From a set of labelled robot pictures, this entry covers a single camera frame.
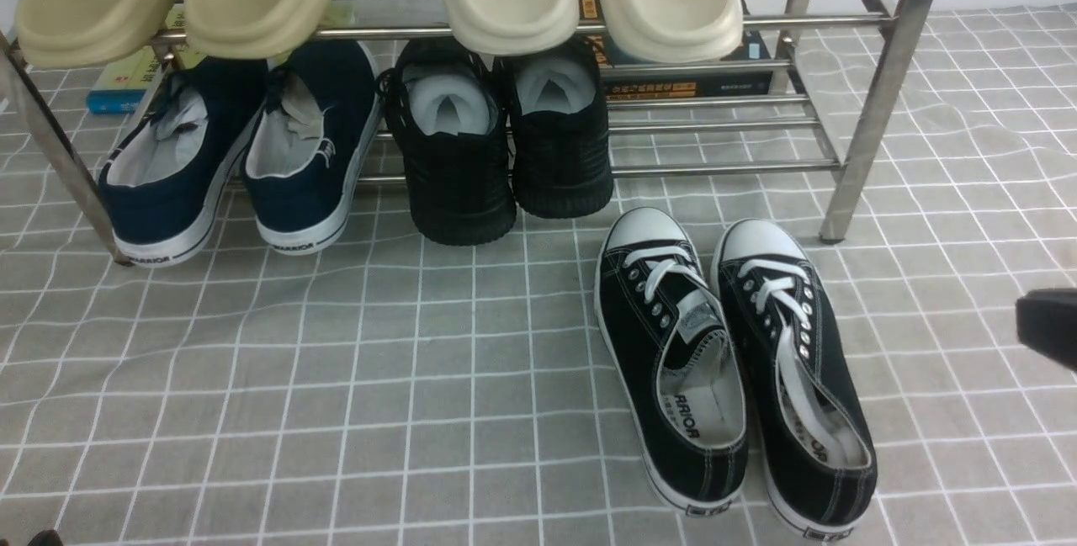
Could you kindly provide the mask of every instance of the shoe rack leg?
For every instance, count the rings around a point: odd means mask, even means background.
[[[934,0],[898,0],[894,19],[889,25],[889,36],[879,56],[879,66],[868,88],[864,110],[857,121],[853,139],[845,155],[845,169],[830,198],[820,239],[837,243],[845,238],[864,192],[864,183],[875,163],[890,116],[897,106],[897,98],[908,73],[912,54],[927,22]]]
[[[785,2],[785,15],[786,16],[803,16],[808,13],[808,4],[811,0],[786,0]],[[797,41],[800,41],[799,29],[785,29],[785,31],[778,33],[778,44],[774,48],[774,58],[777,59],[788,59],[793,56],[792,48],[796,46]],[[774,71],[774,74],[770,79],[770,94],[785,94],[789,86],[789,74],[787,71]]]
[[[112,237],[112,221],[109,220],[109,214],[101,204],[94,177],[71,146],[64,128],[57,123],[47,102],[26,74],[3,32],[0,32],[0,52],[3,54],[0,59],[0,95],[11,101],[15,113],[23,120],[30,136],[56,170],[60,182],[74,198],[79,209],[85,213],[86,220],[94,227],[101,243],[112,254],[112,258],[122,265],[129,265],[130,261],[116,248],[115,239]]]

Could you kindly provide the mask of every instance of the black knit sneaker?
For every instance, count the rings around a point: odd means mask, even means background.
[[[381,82],[419,233],[445,246],[478,246],[508,233],[516,201],[506,113],[479,56],[452,37],[411,40]]]
[[[722,306],[666,213],[625,213],[595,271],[595,314],[655,491],[691,517],[725,512],[747,466],[744,392]]]
[[[714,254],[711,282],[755,397],[771,503],[807,538],[849,536],[878,467],[815,267],[780,227],[739,221]]]
[[[509,111],[516,201],[543,219],[598,212],[613,196],[610,115],[595,52],[573,37],[494,62]]]

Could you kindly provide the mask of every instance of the low-top canvas sneaker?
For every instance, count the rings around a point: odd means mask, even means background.
[[[265,79],[264,59],[205,58],[162,82],[98,177],[116,247],[132,263],[171,266],[206,246]]]
[[[477,54],[452,37],[411,40],[381,74],[386,125],[404,157],[411,220],[430,240],[478,246],[516,223],[506,113]]]
[[[878,467],[815,267],[780,227],[740,221],[716,250],[711,282],[747,370],[770,501],[805,537],[845,537],[871,502]]]
[[[688,516],[726,510],[747,466],[744,392],[722,307],[673,219],[640,208],[617,221],[595,312],[656,492]]]
[[[613,196],[610,114],[587,41],[494,62],[508,106],[516,162],[513,193],[526,212],[575,219]]]
[[[376,68],[364,44],[324,40],[270,71],[243,183],[274,250],[312,254],[344,232],[381,120]]]

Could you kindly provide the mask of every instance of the black object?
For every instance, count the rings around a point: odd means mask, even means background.
[[[529,64],[562,59],[588,74],[595,98],[576,113],[534,110],[522,113],[516,78]],[[499,58],[501,82],[516,146],[513,193],[524,211],[543,219],[575,219],[598,212],[613,196],[610,115],[595,52],[573,37],[558,47],[518,58]]]
[[[771,503],[807,538],[845,537],[871,502],[878,467],[815,267],[777,225],[740,221],[715,253],[711,282],[746,368]]]
[[[488,97],[495,117],[484,135],[426,135],[411,115],[408,86],[431,73],[470,74]],[[411,40],[396,66],[381,74],[386,125],[404,157],[411,220],[430,240],[478,246],[500,239],[516,223],[508,185],[506,112],[481,58],[452,37]]]
[[[1077,290],[1034,290],[1017,302],[1017,338],[1077,372]]]
[[[747,466],[743,388],[721,305],[673,219],[639,208],[617,221],[595,312],[656,492],[688,516],[726,510]]]

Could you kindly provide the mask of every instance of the navy blue canvas sneaker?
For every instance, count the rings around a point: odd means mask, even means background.
[[[98,178],[116,247],[137,265],[171,266],[206,246],[228,174],[265,97],[262,59],[205,58],[162,82],[148,116]]]
[[[364,44],[309,41],[270,71],[242,172],[274,250],[312,254],[339,238],[380,109]]]

